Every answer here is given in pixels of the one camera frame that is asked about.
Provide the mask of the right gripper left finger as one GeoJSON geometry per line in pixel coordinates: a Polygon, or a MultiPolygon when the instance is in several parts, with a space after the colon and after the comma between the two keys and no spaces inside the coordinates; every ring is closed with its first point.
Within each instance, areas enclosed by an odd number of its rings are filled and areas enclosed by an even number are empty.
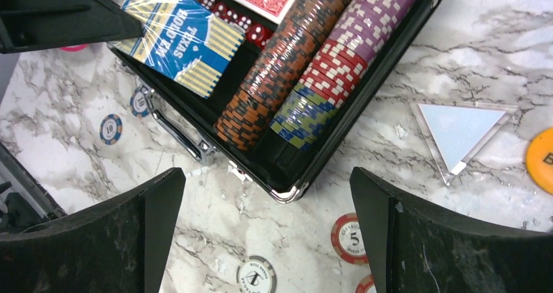
{"type": "Polygon", "coordinates": [[[1,235],[2,292],[158,292],[185,188],[170,168],[113,198],[1,235]]]}

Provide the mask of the orange dealer button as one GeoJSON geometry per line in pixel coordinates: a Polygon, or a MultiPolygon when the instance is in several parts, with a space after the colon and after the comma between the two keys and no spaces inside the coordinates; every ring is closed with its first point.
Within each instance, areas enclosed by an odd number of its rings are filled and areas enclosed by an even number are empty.
{"type": "Polygon", "coordinates": [[[552,194],[552,127],[540,132],[529,143],[525,165],[534,183],[552,194]]]}

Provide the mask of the blue playing card deck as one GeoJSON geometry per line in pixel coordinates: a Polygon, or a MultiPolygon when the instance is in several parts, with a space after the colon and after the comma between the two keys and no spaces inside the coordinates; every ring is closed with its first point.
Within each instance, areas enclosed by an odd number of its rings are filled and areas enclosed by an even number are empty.
{"type": "Polygon", "coordinates": [[[195,0],[124,0],[143,36],[111,46],[202,98],[209,98],[245,32],[195,0]]]}

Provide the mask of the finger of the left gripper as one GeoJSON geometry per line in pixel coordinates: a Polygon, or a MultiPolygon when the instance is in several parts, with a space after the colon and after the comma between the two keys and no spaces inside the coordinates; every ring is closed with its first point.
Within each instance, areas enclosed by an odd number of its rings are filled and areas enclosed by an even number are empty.
{"type": "Polygon", "coordinates": [[[1,0],[1,53],[133,39],[142,24],[112,0],[1,0]]]}

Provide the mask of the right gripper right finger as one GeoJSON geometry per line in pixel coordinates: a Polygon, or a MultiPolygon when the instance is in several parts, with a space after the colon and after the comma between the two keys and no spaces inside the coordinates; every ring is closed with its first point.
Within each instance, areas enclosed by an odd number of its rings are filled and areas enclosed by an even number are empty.
{"type": "Polygon", "coordinates": [[[360,167],[350,187],[378,292],[552,291],[552,234],[468,217],[360,167]]]}

